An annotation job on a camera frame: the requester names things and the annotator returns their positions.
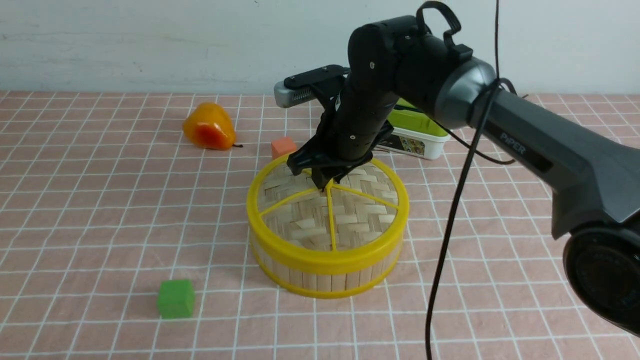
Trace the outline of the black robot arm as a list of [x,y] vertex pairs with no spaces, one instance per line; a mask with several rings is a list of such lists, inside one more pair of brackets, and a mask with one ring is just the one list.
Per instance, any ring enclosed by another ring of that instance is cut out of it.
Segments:
[[567,280],[592,312],[639,335],[639,150],[612,141],[499,86],[490,64],[454,44],[459,20],[429,1],[449,24],[443,38],[416,14],[368,23],[352,32],[350,69],[331,65],[282,82],[280,107],[310,90],[325,111],[311,139],[286,164],[311,169],[318,189],[372,160],[392,132],[387,120],[405,100],[442,128],[469,126],[551,187],[551,235],[570,234]]

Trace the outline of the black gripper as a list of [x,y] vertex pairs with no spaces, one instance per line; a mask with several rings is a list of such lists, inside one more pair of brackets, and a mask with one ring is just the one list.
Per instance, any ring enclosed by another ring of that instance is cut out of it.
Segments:
[[340,183],[371,152],[398,100],[394,92],[358,88],[352,80],[345,80],[315,135],[290,155],[286,164],[295,175],[311,169],[311,180],[318,190]]

